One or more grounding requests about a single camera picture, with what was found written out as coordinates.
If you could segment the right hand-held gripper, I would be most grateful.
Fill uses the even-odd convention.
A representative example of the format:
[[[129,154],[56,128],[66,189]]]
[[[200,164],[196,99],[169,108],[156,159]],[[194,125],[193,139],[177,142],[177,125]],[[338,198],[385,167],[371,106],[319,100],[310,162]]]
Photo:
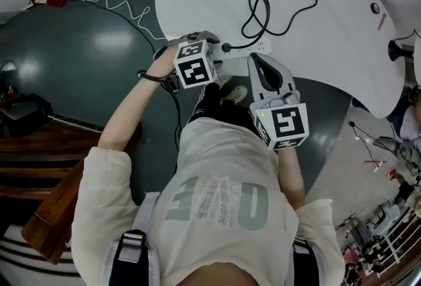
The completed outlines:
[[[309,136],[309,120],[291,72],[272,57],[259,53],[251,53],[247,64],[257,101],[250,105],[250,111],[262,140],[271,151],[298,147]]]

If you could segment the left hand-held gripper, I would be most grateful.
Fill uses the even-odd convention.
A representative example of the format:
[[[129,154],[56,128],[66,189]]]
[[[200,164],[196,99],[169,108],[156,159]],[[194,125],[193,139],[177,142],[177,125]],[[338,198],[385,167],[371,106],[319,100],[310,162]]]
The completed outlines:
[[[217,79],[215,65],[222,60],[213,60],[210,45],[220,40],[209,31],[194,32],[178,39],[172,39],[153,56],[157,60],[170,47],[176,48],[173,58],[176,73],[184,89],[214,83]]]

